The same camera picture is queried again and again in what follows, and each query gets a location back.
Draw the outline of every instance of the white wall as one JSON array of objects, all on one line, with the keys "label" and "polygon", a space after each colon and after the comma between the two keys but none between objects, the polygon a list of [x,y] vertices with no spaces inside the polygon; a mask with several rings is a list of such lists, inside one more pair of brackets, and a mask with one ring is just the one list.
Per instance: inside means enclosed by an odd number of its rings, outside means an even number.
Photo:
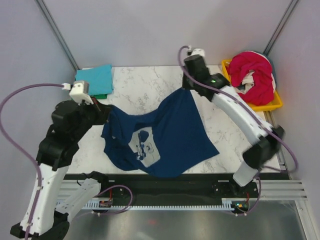
[{"label": "white wall", "polygon": [[[74,70],[33,0],[3,0],[0,8],[0,101],[35,83],[72,82]],[[10,135],[36,157],[55,105],[66,98],[57,87],[20,93],[4,107]],[[29,160],[0,134],[0,238],[10,236],[27,209],[36,172]]]},{"label": "white wall", "polygon": [[305,184],[320,224],[320,1],[303,0],[295,9],[270,57],[284,106],[274,115],[297,155],[296,174]]},{"label": "white wall", "polygon": [[182,45],[207,64],[263,51],[290,0],[45,0],[77,64],[176,66]]}]

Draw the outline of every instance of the vertical metal pole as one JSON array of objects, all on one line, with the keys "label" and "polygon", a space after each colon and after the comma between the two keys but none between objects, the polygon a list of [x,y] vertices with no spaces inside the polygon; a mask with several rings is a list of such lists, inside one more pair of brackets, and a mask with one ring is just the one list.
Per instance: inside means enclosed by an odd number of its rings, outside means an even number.
[{"label": "vertical metal pole", "polygon": [[65,55],[67,56],[67,58],[69,59],[71,65],[73,66],[74,70],[79,70],[79,66],[77,65],[77,62],[74,58],[74,56],[72,55],[64,37],[62,36],[56,22],[54,21],[47,5],[45,4],[44,0],[34,0],[35,3],[38,5],[38,7],[40,8],[41,12],[43,13],[45,19],[47,20],[47,22],[49,23],[53,34],[56,36],[59,44],[61,45]]},{"label": "vertical metal pole", "polygon": [[320,240],[319,230],[309,201],[296,200],[295,205],[307,240]]},{"label": "vertical metal pole", "polygon": [[292,15],[292,13],[294,12],[298,2],[300,0],[291,0],[291,2],[289,3],[288,7],[286,8],[278,26],[276,27],[274,33],[272,34],[272,37],[270,38],[268,44],[266,45],[263,53],[265,55],[269,55],[273,46],[275,45],[275,42],[277,41],[278,37],[280,36],[280,33],[283,31],[285,25],[287,24],[290,16]]}]

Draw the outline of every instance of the metal floor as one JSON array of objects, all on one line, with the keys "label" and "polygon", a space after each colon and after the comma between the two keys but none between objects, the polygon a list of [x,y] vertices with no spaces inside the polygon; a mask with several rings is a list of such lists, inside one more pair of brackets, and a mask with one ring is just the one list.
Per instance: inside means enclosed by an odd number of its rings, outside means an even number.
[{"label": "metal floor", "polygon": [[218,211],[132,210],[83,216],[65,240],[305,240],[294,202],[259,202],[248,216]]}]

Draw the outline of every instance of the white printed design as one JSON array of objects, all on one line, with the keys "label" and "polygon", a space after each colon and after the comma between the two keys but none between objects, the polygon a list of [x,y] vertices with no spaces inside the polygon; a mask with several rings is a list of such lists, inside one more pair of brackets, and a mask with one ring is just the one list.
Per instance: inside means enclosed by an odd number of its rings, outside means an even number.
[{"label": "white printed design", "polygon": [[128,145],[135,153],[136,159],[141,161],[146,168],[155,164],[161,158],[150,126],[135,131]]}]

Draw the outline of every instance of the navy blue t-shirt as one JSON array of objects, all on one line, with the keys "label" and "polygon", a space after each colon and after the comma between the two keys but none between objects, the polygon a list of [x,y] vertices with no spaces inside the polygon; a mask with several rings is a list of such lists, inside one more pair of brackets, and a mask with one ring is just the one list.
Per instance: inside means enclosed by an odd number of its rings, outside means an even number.
[{"label": "navy blue t-shirt", "polygon": [[177,177],[219,154],[206,134],[191,92],[182,88],[144,115],[129,115],[113,106],[102,137],[104,152],[116,167],[141,169],[156,177]]}]

